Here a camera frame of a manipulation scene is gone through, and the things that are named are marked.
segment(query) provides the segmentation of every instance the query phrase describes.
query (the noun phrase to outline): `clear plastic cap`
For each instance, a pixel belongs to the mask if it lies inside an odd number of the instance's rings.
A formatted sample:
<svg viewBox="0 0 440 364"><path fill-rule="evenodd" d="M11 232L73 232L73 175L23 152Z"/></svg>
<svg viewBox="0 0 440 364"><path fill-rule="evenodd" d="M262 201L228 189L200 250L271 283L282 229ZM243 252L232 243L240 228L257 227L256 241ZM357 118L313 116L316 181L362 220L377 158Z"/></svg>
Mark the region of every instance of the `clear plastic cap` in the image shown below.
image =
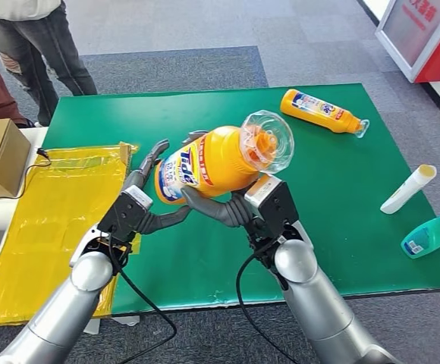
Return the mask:
<svg viewBox="0 0 440 364"><path fill-rule="evenodd" d="M287 167L295 153L293 132L284 119L265 110L247 116L240 127L243 159L258 171L277 173Z"/></svg>

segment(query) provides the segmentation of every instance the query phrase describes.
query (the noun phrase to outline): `white tube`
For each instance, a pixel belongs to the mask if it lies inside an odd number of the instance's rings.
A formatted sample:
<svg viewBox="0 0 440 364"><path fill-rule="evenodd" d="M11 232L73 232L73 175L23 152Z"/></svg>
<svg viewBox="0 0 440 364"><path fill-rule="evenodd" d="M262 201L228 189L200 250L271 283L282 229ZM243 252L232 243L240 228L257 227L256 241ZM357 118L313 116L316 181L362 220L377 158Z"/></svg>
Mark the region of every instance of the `white tube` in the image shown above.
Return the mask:
<svg viewBox="0 0 440 364"><path fill-rule="evenodd" d="M436 176L436 167L433 165L419 165L409 178L384 202L380 210L386 214L393 214L404 206L410 197L428 184Z"/></svg>

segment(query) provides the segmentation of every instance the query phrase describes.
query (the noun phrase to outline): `green mat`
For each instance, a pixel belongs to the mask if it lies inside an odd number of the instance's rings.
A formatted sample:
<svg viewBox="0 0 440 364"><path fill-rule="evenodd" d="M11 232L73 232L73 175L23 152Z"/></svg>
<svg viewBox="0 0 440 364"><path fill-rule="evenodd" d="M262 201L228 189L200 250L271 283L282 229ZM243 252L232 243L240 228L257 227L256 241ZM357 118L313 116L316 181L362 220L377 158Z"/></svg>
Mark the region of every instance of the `green mat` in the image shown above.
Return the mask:
<svg viewBox="0 0 440 364"><path fill-rule="evenodd" d="M434 217L422 193L394 215L379 210L410 171L367 92L361 84L296 88L370 119L367 133L358 140L285 117L295 136L295 156L278 176L289 183L319 264L343 295L440 289L440 249L412 260L400 247L408 232ZM158 140L169 138L169 152L173 152L188 131L238 126L259 109L279 112L286 90L61 98L44 147L138 143L141 150L132 161L137 167ZM154 200L154 212L175 208L160 202L152 179L145 191ZM126 272L166 309L237 303L235 276L251 253L243 229L197 212L183 224L142 238L140 253L131 256ZM242 283L248 302L283 298L258 262L247 268ZM118 281L113 314L149 309Z"/></svg>

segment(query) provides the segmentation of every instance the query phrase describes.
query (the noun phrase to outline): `yellow plastic bag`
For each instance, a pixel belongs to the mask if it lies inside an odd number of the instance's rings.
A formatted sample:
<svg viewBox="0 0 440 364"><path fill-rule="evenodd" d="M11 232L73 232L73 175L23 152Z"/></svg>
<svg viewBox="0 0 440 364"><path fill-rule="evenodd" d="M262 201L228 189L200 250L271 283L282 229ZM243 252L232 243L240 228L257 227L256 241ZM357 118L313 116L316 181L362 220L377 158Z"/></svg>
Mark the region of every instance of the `yellow plastic bag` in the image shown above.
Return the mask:
<svg viewBox="0 0 440 364"><path fill-rule="evenodd" d="M0 325L30 320L70 274L80 239L120 192L131 151L126 146L48 150L50 166L28 173L0 254ZM101 293L94 316L110 314L115 285Z"/></svg>

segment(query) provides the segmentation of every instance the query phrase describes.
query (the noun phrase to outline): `gray carpet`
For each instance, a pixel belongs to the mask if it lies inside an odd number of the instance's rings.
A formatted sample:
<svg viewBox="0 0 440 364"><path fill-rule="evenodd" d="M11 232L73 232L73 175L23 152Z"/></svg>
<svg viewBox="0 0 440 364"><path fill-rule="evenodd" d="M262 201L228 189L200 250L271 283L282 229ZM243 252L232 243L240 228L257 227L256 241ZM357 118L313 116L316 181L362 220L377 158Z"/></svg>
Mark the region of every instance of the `gray carpet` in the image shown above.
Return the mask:
<svg viewBox="0 0 440 364"><path fill-rule="evenodd" d="M228 14L231 14L231 9L237 9L237 0L230 3L232 7L228 9ZM259 46L269 86L363 83L411 168L421 163L434 163L438 167L438 177L426 187L425 193L436 214L440 215L440 111L420 86L408 83L398 71L373 35L375 27L355 0L249 0L243 3L249 13L238 20L239 24L244 27L252 21L252 27L249 32L246 30L240 35L253 40L244 42L241 39L241 42ZM185 4L192 6L188 8L188 14L181 15L184 17L192 17L190 13L194 9L208 10L193 6L196 4L194 0L181 2L181 7ZM223 2L209 2L209 7L222 4ZM220 10L219 16L226 17ZM195 21L200 22L203 18L206 17L201 14L195 17ZM201 29L209 29L209 24L200 25ZM229 34L229 29L225 29L225 33ZM181 34L173 36L181 38ZM204 43L215 44L219 42L218 39L211 38ZM230 39L237 38L232 35ZM256 53L255 49L249 48L249 52ZM163 66L161 72L157 71L159 65L156 60L149 63L148 67L156 70L151 72L142 68L141 62L128 69L127 61L119 61L122 57L130 60L128 57L133 55L85 59L102 93L265 85L263 71L259 70L257 61L252 61L256 57L245 53L243 56L224 54L221 57L223 59L215 58L212 65L209 61L198 61L197 53L191 53L195 60L188 61L188 52L182 52L184 56L181 62L161 60L162 64L167 64ZM141 61L147 62L147 57ZM116 67L110 67L107 61ZM194 68L188 68L184 62L194 65ZM215 70L218 72L212 77ZM178 72L188 77L178 75ZM17 89L13 89L13 94L24 113L34 118L36 109L27 103L26 96ZM404 362L440 362L440 293L351 300L349 304L376 338ZM317 362L286 306L258 307L251 311L262 328L300 363ZM238 309L180 313L172 315L172 318L178 326L178 338L136 362L288 362L255 334ZM99 335L82 336L67 362L116 362L166 335L165 328L156 315L147 316L134 328L104 320ZM18 330L0 328L0 350Z"/></svg>
<svg viewBox="0 0 440 364"><path fill-rule="evenodd" d="M257 47L86 55L82 57L101 94L198 91L268 87ZM38 108L21 86L5 72L5 83L20 110L36 121ZM59 96L71 93L50 78Z"/></svg>

